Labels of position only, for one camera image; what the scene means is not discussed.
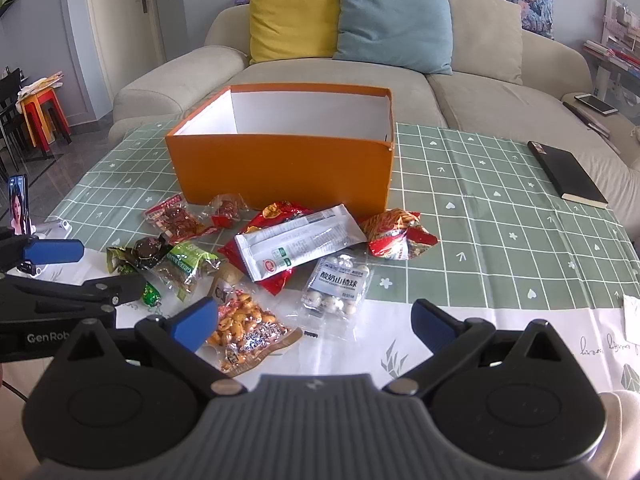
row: black notebook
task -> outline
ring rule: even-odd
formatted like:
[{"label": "black notebook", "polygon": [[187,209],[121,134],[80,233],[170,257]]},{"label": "black notebook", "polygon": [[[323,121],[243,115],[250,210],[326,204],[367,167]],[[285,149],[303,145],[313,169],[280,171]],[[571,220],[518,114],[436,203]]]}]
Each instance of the black notebook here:
[{"label": "black notebook", "polygon": [[527,146],[562,198],[602,209],[607,207],[607,199],[570,152],[532,140]]}]

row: sofa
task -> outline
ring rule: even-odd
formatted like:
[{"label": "sofa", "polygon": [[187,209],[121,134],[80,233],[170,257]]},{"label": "sofa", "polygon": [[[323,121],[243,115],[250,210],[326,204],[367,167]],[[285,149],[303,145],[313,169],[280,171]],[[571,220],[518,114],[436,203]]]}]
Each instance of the sofa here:
[{"label": "sofa", "polygon": [[[427,76],[394,66],[330,58],[250,64],[249,18],[248,5],[223,10],[203,47],[123,88],[114,100],[110,135],[120,138],[140,124],[186,114],[227,84],[380,86],[391,90],[394,120],[399,123],[536,140],[572,152],[609,200],[629,237],[640,237],[640,173],[562,106],[563,100],[573,101],[576,94],[592,91],[587,62],[575,50],[523,30],[522,85],[456,72],[455,59],[452,75]],[[629,134],[617,133],[625,139]]]}]

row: orange box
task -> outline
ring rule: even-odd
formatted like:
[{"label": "orange box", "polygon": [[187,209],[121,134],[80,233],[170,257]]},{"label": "orange box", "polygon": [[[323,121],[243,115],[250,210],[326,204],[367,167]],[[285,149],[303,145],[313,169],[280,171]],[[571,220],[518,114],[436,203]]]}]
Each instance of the orange box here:
[{"label": "orange box", "polygon": [[394,128],[387,88],[315,83],[232,85],[166,136],[188,202],[240,193],[313,209],[343,203],[357,219],[383,212]]}]

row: smartphone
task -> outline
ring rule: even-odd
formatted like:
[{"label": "smartphone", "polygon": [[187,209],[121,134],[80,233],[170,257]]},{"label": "smartphone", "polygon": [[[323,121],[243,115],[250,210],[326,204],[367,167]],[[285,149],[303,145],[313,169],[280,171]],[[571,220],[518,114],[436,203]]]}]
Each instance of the smartphone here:
[{"label": "smartphone", "polygon": [[583,105],[587,105],[589,108],[593,108],[597,112],[603,115],[611,115],[617,113],[618,109],[614,108],[611,105],[606,104],[606,102],[598,99],[595,95],[591,94],[582,94],[577,95],[577,101],[580,101]]},{"label": "smartphone", "polygon": [[11,227],[16,235],[31,235],[31,221],[29,218],[29,188],[27,176],[14,175],[9,177],[9,214]]}]

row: red stool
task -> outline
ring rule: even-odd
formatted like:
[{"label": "red stool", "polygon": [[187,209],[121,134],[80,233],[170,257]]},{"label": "red stool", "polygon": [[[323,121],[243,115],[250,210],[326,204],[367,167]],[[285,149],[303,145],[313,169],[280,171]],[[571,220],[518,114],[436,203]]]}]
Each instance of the red stool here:
[{"label": "red stool", "polygon": [[48,139],[52,139],[53,136],[49,131],[49,125],[44,118],[43,111],[49,113],[51,123],[55,130],[65,138],[66,143],[71,143],[71,130],[53,88],[46,88],[28,96],[22,101],[22,108],[27,119],[31,142],[34,146],[39,145],[44,157],[48,157],[50,154]]}]

